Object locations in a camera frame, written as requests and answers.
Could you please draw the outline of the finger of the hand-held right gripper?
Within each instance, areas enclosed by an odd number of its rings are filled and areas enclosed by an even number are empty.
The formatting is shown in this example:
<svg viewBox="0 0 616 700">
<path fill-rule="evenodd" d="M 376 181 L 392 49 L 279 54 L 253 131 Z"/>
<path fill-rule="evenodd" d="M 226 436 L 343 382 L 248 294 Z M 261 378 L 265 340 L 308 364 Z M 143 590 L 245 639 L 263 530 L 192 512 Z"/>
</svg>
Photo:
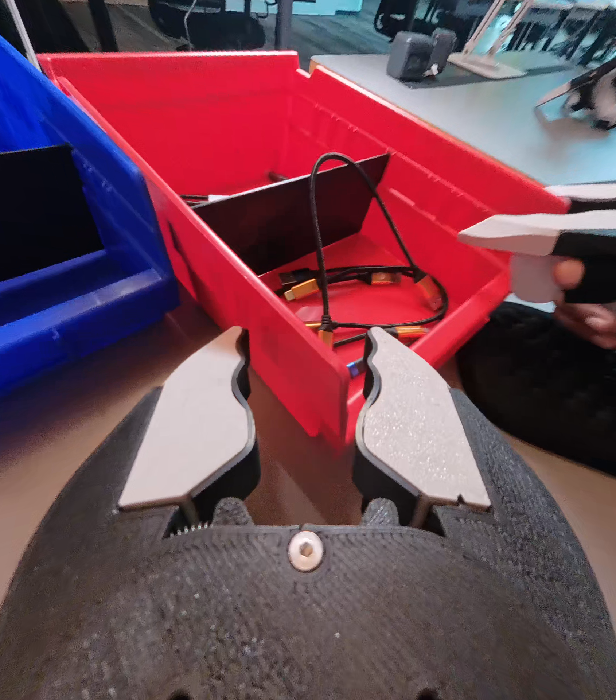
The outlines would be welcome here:
<svg viewBox="0 0 616 700">
<path fill-rule="evenodd" d="M 616 256 L 616 209 L 576 214 L 493 215 L 458 240 L 529 256 Z"/>
<path fill-rule="evenodd" d="M 616 182 L 548 186 L 545 191 L 576 203 L 616 202 Z"/>
</svg>

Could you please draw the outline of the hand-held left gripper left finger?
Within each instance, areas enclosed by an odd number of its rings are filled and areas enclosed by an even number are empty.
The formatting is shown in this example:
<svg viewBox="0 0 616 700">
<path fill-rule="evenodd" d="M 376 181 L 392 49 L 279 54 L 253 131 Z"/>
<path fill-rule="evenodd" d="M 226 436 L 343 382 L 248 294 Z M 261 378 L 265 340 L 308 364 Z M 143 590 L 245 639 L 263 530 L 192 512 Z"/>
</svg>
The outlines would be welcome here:
<svg viewBox="0 0 616 700">
<path fill-rule="evenodd" d="M 211 522 L 260 481 L 249 397 L 249 331 L 233 326 L 184 360 L 158 392 L 118 500 L 122 512 L 177 507 Z"/>
</svg>

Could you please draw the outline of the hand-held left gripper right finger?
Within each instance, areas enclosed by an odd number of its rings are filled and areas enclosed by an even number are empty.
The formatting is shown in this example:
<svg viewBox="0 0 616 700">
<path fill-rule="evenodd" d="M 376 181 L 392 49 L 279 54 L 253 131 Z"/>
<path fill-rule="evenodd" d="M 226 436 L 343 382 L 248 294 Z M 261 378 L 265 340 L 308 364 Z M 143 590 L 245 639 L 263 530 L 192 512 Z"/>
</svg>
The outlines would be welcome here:
<svg viewBox="0 0 616 700">
<path fill-rule="evenodd" d="M 389 501 L 421 528 L 437 506 L 475 514 L 492 503 L 449 384 L 382 328 L 367 332 L 353 481 L 366 505 Z"/>
</svg>

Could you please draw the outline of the blue plastic storage bin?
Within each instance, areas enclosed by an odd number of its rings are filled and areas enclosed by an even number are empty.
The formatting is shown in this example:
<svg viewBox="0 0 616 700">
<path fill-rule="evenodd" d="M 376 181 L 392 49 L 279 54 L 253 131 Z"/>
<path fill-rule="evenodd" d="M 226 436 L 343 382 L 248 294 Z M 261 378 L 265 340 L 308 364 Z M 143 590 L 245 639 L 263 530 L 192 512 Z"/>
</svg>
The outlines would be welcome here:
<svg viewBox="0 0 616 700">
<path fill-rule="evenodd" d="M 104 248 L 0 283 L 0 396 L 161 320 L 177 283 L 139 169 L 0 36 L 0 153 L 70 144 Z"/>
</svg>

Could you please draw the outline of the red plastic storage bin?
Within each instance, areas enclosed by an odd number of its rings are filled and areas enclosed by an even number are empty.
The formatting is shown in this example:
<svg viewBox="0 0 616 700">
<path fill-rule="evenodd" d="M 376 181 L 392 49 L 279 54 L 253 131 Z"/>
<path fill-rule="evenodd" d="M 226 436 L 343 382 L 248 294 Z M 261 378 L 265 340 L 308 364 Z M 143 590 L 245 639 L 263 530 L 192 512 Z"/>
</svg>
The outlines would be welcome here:
<svg viewBox="0 0 616 700">
<path fill-rule="evenodd" d="M 181 284 L 221 327 L 249 330 L 255 372 L 308 435 L 348 443 L 363 379 L 347 363 L 363 342 L 330 352 L 307 327 L 319 296 L 286 302 L 277 275 L 315 266 L 314 247 L 258 263 L 182 195 L 233 195 L 270 174 L 309 175 L 323 153 L 387 154 L 379 183 L 416 263 L 443 283 L 444 320 L 411 349 L 438 366 L 481 328 L 509 289 L 506 253 L 457 240 L 494 214 L 565 214 L 540 183 L 294 52 L 41 54 L 50 86 L 107 133 L 143 174 Z"/>
</svg>

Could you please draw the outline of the person's right hand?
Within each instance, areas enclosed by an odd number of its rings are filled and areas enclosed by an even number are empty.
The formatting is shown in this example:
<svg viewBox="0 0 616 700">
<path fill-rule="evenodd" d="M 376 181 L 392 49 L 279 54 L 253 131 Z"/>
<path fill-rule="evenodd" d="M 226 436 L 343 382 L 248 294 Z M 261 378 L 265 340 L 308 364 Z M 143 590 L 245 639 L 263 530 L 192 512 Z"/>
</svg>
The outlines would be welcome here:
<svg viewBox="0 0 616 700">
<path fill-rule="evenodd" d="M 575 289 L 584 276 L 582 262 L 563 258 L 554 266 L 554 280 L 563 291 Z M 616 314 L 601 304 L 572 304 L 560 299 L 554 315 L 579 337 L 604 349 L 616 349 Z"/>
</svg>

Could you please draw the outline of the grey table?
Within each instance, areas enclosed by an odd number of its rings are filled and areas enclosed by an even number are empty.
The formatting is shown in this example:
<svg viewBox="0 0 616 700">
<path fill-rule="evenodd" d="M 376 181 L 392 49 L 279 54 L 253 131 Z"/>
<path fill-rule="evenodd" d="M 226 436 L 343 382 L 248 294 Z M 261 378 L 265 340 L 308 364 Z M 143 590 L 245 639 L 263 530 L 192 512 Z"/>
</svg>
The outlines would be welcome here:
<svg viewBox="0 0 616 700">
<path fill-rule="evenodd" d="M 413 116 L 545 186 L 616 180 L 616 128 L 603 132 L 566 116 L 562 99 L 536 104 L 580 73 L 564 71 L 504 81 L 409 87 L 386 74 L 385 55 L 315 55 L 340 75 Z"/>
</svg>

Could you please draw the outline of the black textured mat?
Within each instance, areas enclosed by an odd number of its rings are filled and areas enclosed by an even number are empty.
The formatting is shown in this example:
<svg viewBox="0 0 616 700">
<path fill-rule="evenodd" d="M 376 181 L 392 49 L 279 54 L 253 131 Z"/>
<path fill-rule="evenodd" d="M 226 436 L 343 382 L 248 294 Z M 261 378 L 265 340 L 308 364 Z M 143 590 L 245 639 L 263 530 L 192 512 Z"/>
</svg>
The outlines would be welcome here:
<svg viewBox="0 0 616 700">
<path fill-rule="evenodd" d="M 497 427 L 616 477 L 616 351 L 504 302 L 456 363 L 464 392 Z"/>
</svg>

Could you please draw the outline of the white metal stand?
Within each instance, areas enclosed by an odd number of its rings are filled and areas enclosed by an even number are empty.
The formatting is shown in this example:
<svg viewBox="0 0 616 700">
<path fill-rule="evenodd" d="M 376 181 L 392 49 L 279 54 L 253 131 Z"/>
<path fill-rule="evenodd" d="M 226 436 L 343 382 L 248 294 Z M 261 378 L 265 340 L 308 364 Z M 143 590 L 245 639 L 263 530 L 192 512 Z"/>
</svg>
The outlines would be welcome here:
<svg viewBox="0 0 616 700">
<path fill-rule="evenodd" d="M 503 41 L 516 29 L 517 25 L 522 22 L 526 14 L 534 5 L 534 1 L 521 1 L 516 7 L 512 15 L 511 21 L 500 32 L 494 44 L 488 48 L 485 54 L 477 54 L 477 47 L 484 37 L 488 28 L 494 23 L 500 10 L 505 5 L 505 1 L 493 1 L 488 11 L 479 22 L 477 28 L 473 31 L 470 39 L 463 46 L 461 52 L 453 52 L 447 58 L 447 64 L 453 65 L 456 68 L 468 71 L 470 74 L 478 75 L 488 80 L 507 80 L 521 78 L 527 74 L 526 70 L 514 68 L 496 59 Z"/>
</svg>

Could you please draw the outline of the grey speaker box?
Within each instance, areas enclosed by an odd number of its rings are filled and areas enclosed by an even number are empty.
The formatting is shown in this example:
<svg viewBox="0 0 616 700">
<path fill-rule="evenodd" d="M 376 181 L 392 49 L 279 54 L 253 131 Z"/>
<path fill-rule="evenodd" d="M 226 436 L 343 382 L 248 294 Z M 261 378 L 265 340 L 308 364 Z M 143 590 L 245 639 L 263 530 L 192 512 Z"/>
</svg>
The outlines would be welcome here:
<svg viewBox="0 0 616 700">
<path fill-rule="evenodd" d="M 386 74 L 403 83 L 435 79 L 445 70 L 457 43 L 452 30 L 437 28 L 432 34 L 399 31 L 392 43 Z"/>
</svg>

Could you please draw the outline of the black divider in red bin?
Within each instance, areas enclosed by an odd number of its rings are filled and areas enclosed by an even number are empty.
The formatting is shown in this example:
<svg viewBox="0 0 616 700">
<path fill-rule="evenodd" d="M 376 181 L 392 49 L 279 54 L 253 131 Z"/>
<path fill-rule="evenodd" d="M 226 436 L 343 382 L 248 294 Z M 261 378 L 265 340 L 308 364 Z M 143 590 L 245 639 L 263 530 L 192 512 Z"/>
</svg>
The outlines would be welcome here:
<svg viewBox="0 0 616 700">
<path fill-rule="evenodd" d="M 315 253 L 309 175 L 192 207 L 257 276 Z M 342 164 L 316 177 L 324 247 L 360 232 L 374 196 L 362 176 Z"/>
</svg>

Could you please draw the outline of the black divider in blue bin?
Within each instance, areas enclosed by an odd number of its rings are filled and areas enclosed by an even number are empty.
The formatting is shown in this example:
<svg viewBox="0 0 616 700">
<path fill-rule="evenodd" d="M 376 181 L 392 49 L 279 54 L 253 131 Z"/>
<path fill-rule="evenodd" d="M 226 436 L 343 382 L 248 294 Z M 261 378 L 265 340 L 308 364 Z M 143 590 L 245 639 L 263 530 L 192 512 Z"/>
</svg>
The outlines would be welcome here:
<svg viewBox="0 0 616 700">
<path fill-rule="evenodd" d="M 70 144 L 0 153 L 0 283 L 103 248 Z"/>
</svg>

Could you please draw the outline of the black office chair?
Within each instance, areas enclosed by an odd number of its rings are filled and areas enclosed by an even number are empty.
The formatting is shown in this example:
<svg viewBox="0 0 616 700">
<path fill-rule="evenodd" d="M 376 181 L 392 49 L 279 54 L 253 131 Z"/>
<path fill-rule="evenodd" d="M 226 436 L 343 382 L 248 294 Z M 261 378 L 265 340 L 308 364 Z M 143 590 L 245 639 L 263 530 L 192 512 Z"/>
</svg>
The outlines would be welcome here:
<svg viewBox="0 0 616 700">
<path fill-rule="evenodd" d="M 151 18 L 160 32 L 182 44 L 178 50 L 258 50 L 266 36 L 260 20 L 251 13 L 251 1 L 241 11 L 227 1 L 148 1 Z"/>
</svg>

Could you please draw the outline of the white pole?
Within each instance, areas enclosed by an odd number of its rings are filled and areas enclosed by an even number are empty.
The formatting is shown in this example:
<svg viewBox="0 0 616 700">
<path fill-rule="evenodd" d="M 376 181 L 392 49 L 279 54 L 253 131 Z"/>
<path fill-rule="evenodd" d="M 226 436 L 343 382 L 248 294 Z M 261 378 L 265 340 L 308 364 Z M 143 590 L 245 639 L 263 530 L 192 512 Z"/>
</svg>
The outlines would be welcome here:
<svg viewBox="0 0 616 700">
<path fill-rule="evenodd" d="M 42 73 L 41 65 L 39 64 L 39 60 L 37 59 L 34 47 L 32 45 L 32 41 L 29 37 L 29 34 L 27 33 L 26 27 L 24 26 L 24 22 L 16 5 L 16 2 L 12 0 L 7 0 L 4 1 L 4 3 L 12 18 L 12 21 L 14 22 L 15 29 L 17 31 L 17 35 L 19 36 L 20 42 L 22 43 L 24 56 L 37 71 Z"/>
</svg>

